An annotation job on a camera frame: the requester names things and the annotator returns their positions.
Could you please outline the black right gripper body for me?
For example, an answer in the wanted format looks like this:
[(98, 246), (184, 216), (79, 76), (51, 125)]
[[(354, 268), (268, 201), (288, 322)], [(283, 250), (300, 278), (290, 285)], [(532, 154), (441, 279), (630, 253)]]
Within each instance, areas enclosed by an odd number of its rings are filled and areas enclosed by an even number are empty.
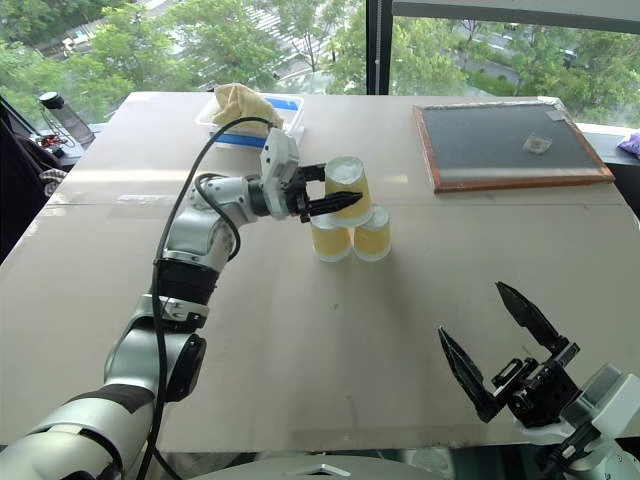
[(565, 369), (579, 352), (572, 342), (543, 363), (530, 357), (512, 359), (491, 379), (494, 397), (526, 428), (558, 423), (565, 407), (582, 393)]

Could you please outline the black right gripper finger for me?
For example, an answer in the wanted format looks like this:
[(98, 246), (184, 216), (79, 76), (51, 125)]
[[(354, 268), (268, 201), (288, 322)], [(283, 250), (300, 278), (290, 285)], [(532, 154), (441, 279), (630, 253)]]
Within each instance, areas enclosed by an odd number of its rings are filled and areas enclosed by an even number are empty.
[(485, 388), (478, 367), (443, 326), (438, 327), (438, 336), (454, 378), (473, 403), (480, 420), (489, 423), (503, 405)]
[(502, 281), (496, 282), (495, 285), (507, 311), (520, 327), (529, 331), (539, 345), (552, 355), (561, 353), (569, 345), (569, 340), (518, 290)]

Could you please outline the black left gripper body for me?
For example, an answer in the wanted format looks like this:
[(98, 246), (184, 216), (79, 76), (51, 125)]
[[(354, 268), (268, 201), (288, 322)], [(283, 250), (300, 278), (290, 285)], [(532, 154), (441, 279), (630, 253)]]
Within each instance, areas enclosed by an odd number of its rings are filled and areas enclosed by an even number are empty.
[(306, 190), (307, 180), (303, 168), (298, 168), (283, 187), (284, 200), (289, 216), (297, 216), (301, 223), (310, 221), (310, 198)]

